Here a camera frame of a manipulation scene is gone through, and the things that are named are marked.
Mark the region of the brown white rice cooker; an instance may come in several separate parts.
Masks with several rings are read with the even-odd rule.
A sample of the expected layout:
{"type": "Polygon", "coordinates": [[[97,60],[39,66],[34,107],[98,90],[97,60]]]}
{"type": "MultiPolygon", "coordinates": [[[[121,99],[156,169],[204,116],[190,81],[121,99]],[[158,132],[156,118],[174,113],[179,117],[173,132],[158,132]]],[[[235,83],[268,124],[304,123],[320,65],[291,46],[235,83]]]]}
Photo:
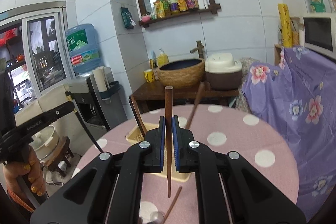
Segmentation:
{"type": "Polygon", "coordinates": [[[237,89],[242,81],[243,66],[231,53],[215,53],[205,61],[206,80],[213,90],[237,89]]]}

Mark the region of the yellow patterned roll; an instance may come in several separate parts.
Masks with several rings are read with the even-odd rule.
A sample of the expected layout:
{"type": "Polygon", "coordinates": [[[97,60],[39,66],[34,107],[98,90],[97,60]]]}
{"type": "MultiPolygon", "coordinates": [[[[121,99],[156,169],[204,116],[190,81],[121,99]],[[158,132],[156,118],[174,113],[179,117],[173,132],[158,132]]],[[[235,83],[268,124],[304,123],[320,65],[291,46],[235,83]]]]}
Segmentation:
{"type": "Polygon", "coordinates": [[[291,48],[293,46],[293,37],[288,5],[279,3],[277,7],[281,22],[282,45],[284,47],[291,48]]]}

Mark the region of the bronze faucet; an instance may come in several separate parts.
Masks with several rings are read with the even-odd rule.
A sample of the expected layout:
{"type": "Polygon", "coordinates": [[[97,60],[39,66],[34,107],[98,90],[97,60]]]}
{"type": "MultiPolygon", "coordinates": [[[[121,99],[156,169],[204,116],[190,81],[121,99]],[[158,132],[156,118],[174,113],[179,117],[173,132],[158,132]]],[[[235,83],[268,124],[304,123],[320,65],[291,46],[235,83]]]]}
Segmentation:
{"type": "Polygon", "coordinates": [[[190,50],[190,53],[198,53],[200,59],[204,59],[204,45],[202,44],[201,40],[196,41],[197,46],[190,50]]]}

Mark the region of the white microwave oven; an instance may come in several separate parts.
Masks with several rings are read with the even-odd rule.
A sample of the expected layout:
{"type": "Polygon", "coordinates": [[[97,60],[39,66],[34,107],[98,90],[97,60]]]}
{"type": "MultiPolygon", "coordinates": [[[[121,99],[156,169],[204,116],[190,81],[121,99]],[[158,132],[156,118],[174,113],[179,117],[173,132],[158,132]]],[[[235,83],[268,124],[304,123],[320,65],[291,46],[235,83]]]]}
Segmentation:
{"type": "Polygon", "coordinates": [[[335,13],[307,13],[302,24],[303,45],[335,60],[335,13]]]}

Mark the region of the black chopstick gold band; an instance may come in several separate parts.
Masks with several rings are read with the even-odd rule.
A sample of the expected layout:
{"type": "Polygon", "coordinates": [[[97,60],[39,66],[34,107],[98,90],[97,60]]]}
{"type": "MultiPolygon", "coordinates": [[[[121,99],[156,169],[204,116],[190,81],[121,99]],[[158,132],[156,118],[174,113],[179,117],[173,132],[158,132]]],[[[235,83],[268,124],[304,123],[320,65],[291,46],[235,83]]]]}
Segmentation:
{"type": "Polygon", "coordinates": [[[80,114],[75,110],[74,114],[76,115],[76,118],[78,119],[79,123],[81,124],[81,126],[83,127],[85,133],[88,135],[89,139],[91,140],[91,142],[93,143],[93,145],[101,152],[103,153],[103,149],[100,147],[100,145],[97,143],[97,141],[95,140],[95,138],[93,137],[93,135],[91,134],[91,132],[89,131],[88,127],[85,125],[84,121],[82,120],[80,114]]]}

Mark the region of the brown wooden chopstick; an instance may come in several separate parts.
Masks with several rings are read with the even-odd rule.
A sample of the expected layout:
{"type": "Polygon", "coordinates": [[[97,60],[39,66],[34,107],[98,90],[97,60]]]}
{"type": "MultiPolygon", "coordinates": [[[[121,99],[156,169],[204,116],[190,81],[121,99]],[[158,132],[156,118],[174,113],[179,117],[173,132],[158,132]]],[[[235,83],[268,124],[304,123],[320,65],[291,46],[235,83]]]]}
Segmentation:
{"type": "Polygon", "coordinates": [[[165,87],[165,127],[166,127],[166,170],[167,194],[171,197],[171,158],[172,158],[172,116],[173,116],[173,87],[165,87]]]}
{"type": "Polygon", "coordinates": [[[162,224],[164,224],[167,221],[169,215],[171,214],[171,212],[172,212],[172,210],[173,210],[173,208],[174,208],[174,206],[175,206],[175,204],[177,202],[177,199],[179,198],[179,195],[180,195],[182,189],[183,189],[183,187],[179,186],[179,188],[178,188],[178,190],[177,190],[177,192],[176,192],[176,194],[175,194],[175,196],[173,198],[173,201],[171,202],[171,205],[169,206],[169,208],[168,208],[168,210],[167,210],[167,212],[166,212],[166,214],[164,216],[162,224]]]}
{"type": "Polygon", "coordinates": [[[134,99],[134,97],[132,95],[129,97],[129,103],[130,103],[133,115],[135,117],[135,120],[138,124],[138,128],[141,132],[141,135],[144,138],[146,133],[147,133],[147,129],[146,129],[146,127],[145,127],[145,125],[142,121],[141,114],[140,114],[139,108],[138,108],[138,104],[137,104],[136,100],[134,99]]]}
{"type": "Polygon", "coordinates": [[[195,97],[195,100],[194,100],[194,106],[191,110],[191,113],[189,115],[189,118],[187,120],[187,124],[185,125],[185,129],[189,130],[190,127],[191,127],[191,124],[193,122],[193,119],[194,119],[194,115],[195,115],[195,112],[197,110],[197,107],[203,97],[203,93],[205,91],[205,83],[204,82],[200,82],[199,84],[199,87],[198,87],[198,91],[197,91],[197,94],[196,94],[196,97],[195,97]]]}

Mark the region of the yellow soap dispenser bottle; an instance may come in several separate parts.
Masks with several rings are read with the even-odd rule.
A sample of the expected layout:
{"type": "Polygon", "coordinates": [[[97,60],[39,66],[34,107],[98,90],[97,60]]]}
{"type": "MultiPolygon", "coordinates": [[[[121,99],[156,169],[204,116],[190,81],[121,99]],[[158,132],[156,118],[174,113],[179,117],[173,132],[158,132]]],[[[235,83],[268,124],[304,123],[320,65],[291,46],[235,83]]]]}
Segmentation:
{"type": "Polygon", "coordinates": [[[164,52],[163,49],[160,49],[160,54],[157,57],[157,65],[158,67],[161,67],[167,63],[169,63],[168,55],[164,52]]]}

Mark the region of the water dispenser machine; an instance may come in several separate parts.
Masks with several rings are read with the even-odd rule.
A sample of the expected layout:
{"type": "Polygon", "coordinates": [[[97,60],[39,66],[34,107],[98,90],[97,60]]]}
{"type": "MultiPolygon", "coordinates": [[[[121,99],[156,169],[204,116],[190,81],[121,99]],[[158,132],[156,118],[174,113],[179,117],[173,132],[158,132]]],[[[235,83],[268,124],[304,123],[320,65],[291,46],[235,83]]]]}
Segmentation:
{"type": "Polygon", "coordinates": [[[121,86],[113,79],[110,67],[104,68],[109,88],[98,91],[93,72],[78,76],[68,84],[68,91],[91,134],[97,139],[127,120],[120,99],[121,86]]]}

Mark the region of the blue water jug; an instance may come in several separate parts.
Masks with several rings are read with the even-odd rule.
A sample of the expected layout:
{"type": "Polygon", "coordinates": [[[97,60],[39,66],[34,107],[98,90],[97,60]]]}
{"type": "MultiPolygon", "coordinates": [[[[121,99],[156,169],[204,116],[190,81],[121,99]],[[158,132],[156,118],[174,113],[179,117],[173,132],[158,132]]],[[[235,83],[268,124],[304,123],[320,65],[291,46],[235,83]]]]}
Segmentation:
{"type": "Polygon", "coordinates": [[[68,52],[76,74],[90,72],[102,64],[97,32],[90,23],[72,27],[66,32],[68,52]]]}

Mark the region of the yellow mug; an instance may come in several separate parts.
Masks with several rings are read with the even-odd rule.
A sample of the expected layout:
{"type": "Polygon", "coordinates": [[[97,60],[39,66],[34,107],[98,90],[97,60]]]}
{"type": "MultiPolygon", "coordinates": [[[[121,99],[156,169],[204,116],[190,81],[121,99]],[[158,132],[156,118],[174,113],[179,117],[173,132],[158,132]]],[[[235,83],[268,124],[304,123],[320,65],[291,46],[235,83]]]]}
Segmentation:
{"type": "Polygon", "coordinates": [[[153,69],[147,69],[143,72],[143,74],[145,76],[147,83],[152,83],[155,81],[155,74],[154,74],[153,69]]]}

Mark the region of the white pot with lid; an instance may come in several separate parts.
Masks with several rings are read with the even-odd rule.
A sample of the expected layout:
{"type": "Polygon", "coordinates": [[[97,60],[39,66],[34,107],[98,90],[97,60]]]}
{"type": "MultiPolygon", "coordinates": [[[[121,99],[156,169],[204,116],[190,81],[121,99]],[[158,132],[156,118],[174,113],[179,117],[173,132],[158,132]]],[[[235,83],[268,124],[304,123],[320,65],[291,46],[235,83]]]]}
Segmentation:
{"type": "Polygon", "coordinates": [[[59,143],[60,136],[54,125],[49,125],[37,132],[32,137],[30,146],[34,149],[40,161],[45,160],[52,154],[59,143]]]}

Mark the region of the green bag on wall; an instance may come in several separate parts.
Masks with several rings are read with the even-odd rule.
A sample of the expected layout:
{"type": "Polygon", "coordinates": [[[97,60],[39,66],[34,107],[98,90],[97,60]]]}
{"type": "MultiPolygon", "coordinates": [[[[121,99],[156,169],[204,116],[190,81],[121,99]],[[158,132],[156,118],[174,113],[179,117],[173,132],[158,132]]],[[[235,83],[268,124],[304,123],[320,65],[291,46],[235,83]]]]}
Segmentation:
{"type": "Polygon", "coordinates": [[[126,29],[132,30],[136,26],[136,23],[127,7],[121,7],[121,17],[123,25],[126,29]]]}

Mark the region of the wooden stool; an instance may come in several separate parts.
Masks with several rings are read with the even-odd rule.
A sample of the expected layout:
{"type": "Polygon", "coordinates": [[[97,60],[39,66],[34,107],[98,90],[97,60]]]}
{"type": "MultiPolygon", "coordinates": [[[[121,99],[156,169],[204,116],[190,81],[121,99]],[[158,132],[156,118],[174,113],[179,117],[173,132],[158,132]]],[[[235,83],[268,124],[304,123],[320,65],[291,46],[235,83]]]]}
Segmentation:
{"type": "Polygon", "coordinates": [[[41,160],[43,165],[50,171],[58,172],[62,177],[66,176],[66,173],[61,170],[59,163],[64,161],[67,167],[71,167],[71,163],[68,161],[67,156],[74,157],[74,153],[70,149],[70,139],[67,136],[60,137],[56,148],[46,158],[41,160]]]}

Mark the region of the woven basket sink bowl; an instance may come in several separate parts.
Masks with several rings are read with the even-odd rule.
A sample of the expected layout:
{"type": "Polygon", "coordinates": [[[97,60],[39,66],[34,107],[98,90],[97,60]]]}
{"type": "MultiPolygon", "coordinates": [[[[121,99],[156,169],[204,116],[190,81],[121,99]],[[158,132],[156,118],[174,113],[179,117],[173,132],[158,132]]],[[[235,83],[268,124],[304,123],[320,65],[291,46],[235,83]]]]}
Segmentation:
{"type": "Polygon", "coordinates": [[[163,86],[175,89],[192,87],[201,82],[205,74],[204,59],[184,59],[162,65],[156,70],[163,86]]]}

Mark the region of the purple floral cloth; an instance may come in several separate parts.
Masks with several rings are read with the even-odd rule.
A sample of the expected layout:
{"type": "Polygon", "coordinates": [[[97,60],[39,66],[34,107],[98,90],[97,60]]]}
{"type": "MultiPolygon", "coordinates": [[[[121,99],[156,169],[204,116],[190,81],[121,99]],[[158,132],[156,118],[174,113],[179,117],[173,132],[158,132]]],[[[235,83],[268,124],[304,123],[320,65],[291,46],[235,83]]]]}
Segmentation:
{"type": "Polygon", "coordinates": [[[242,87],[252,114],[287,142],[299,174],[298,207],[312,219],[335,187],[335,63],[305,47],[279,65],[253,62],[242,87]]]}

